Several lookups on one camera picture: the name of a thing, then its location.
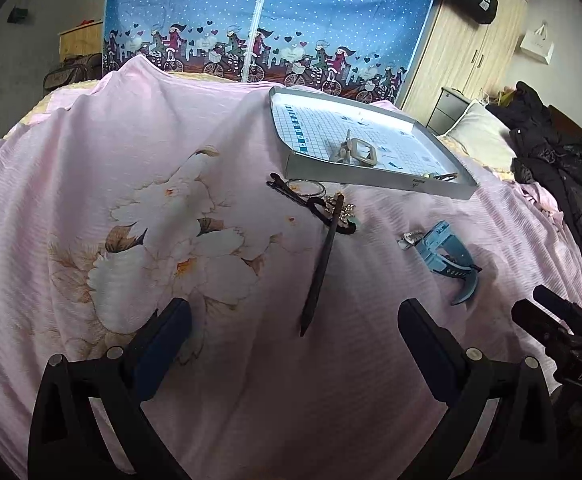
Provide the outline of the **dark wooden headboard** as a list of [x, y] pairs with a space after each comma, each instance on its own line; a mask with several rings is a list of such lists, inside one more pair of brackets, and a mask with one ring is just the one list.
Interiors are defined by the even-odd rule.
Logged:
[[571, 141], [582, 144], [582, 128], [569, 116], [558, 110], [553, 105], [549, 105], [549, 116], [554, 127], [564, 133]]

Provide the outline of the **black puffer jacket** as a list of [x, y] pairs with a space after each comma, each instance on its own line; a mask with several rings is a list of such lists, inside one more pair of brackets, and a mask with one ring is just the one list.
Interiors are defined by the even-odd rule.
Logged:
[[536, 182], [554, 196], [582, 256], [582, 144], [554, 127], [548, 106], [523, 81], [504, 105], [486, 109], [509, 128], [516, 181]]

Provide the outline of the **blue fabric wardrobe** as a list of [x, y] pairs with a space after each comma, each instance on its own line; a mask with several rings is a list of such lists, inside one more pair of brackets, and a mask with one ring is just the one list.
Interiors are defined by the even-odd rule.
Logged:
[[136, 55], [166, 72], [394, 101], [433, 0], [105, 0], [103, 68]]

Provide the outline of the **silver hair barrette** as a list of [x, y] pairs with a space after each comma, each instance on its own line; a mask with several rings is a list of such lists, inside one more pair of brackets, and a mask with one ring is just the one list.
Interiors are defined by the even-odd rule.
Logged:
[[407, 250], [410, 247], [416, 246], [425, 236], [425, 232], [422, 231], [411, 231], [404, 233], [398, 240], [398, 247]]

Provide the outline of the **pink floral bed sheet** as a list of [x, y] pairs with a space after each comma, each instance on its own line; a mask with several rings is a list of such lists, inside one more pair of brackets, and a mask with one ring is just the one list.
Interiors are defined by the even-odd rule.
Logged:
[[357, 230], [301, 337], [325, 226], [266, 184], [268, 87], [205, 97], [102, 90], [0, 139], [0, 457], [18, 478], [50, 356], [97, 358], [175, 297], [193, 332], [144, 409], [195, 479], [394, 479], [444, 411], [398, 333], [403, 300], [500, 361], [543, 352], [510, 317], [535, 286], [582, 307], [570, 232], [472, 166], [469, 200], [345, 188]]

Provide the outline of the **small wooden cabinet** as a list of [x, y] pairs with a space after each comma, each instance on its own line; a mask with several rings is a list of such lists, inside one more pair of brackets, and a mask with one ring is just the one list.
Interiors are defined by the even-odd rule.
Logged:
[[80, 24], [59, 33], [59, 60], [72, 56], [90, 55], [102, 50], [103, 22]]

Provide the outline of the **grey bedside cabinet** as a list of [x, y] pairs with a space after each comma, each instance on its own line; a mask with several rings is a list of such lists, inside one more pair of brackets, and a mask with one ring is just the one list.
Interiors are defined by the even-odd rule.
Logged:
[[455, 89], [443, 87], [436, 100], [425, 128], [436, 136], [447, 133], [462, 117], [471, 100]]

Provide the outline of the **white paper gift bag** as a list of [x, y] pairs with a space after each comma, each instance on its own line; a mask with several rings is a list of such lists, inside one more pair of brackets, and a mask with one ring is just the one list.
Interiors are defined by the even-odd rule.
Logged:
[[548, 24], [542, 24], [536, 29], [528, 29], [519, 46], [520, 52], [528, 58], [549, 65], [553, 58], [555, 44], [548, 36]]

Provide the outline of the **silver rhinestone brooch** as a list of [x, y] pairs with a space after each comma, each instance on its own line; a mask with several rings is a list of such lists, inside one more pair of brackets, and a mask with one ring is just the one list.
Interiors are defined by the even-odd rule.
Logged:
[[[338, 197], [335, 195], [326, 195], [323, 198], [323, 211], [329, 218], [332, 217], [335, 206], [337, 206]], [[340, 208], [339, 224], [340, 226], [348, 226], [349, 224], [357, 224], [355, 216], [356, 206], [353, 203], [343, 202]]]

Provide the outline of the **grey tray with grid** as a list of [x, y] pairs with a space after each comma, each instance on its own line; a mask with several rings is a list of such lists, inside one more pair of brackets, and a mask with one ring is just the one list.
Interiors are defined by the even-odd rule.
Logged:
[[468, 200], [478, 182], [424, 126], [399, 110], [297, 87], [269, 108], [290, 179], [356, 184]]

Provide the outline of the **beige square hair claw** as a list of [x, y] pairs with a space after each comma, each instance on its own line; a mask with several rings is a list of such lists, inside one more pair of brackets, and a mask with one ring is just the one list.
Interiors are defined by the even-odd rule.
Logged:
[[351, 131], [346, 133], [345, 139], [331, 154], [330, 160], [337, 164], [359, 165], [369, 168], [378, 165], [376, 148], [363, 139], [354, 138]]

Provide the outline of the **grey suitcase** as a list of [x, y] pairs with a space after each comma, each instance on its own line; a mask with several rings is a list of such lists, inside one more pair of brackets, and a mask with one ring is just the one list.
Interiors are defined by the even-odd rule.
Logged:
[[68, 84], [102, 77], [102, 54], [69, 56], [44, 76], [42, 88], [49, 93]]

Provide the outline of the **green wall ornament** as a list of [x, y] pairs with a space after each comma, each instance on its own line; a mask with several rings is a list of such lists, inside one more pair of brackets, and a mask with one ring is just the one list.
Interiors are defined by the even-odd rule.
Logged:
[[25, 8], [19, 8], [18, 6], [14, 6], [6, 21], [9, 24], [23, 24], [26, 22], [28, 18], [28, 10]]

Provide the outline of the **black hair clip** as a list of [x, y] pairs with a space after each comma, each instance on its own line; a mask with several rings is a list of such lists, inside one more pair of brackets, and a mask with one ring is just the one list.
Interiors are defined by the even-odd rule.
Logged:
[[[325, 193], [321, 195], [303, 196], [298, 192], [293, 191], [289, 183], [285, 182], [279, 174], [275, 174], [274, 172], [269, 175], [269, 180], [266, 184], [281, 195], [289, 198], [289, 200], [292, 200], [293, 203], [306, 208], [315, 218], [323, 222], [325, 226], [329, 226], [331, 218], [329, 218], [323, 211], [323, 198], [326, 196]], [[337, 226], [337, 232], [343, 235], [352, 235], [356, 230], [357, 224], [340, 226], [338, 223]]]

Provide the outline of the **white pillow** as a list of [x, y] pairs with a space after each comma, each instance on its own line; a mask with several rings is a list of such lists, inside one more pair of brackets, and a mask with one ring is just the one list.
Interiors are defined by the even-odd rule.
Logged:
[[468, 156], [495, 174], [510, 174], [516, 154], [509, 128], [480, 102], [472, 101], [440, 140], [452, 151]]

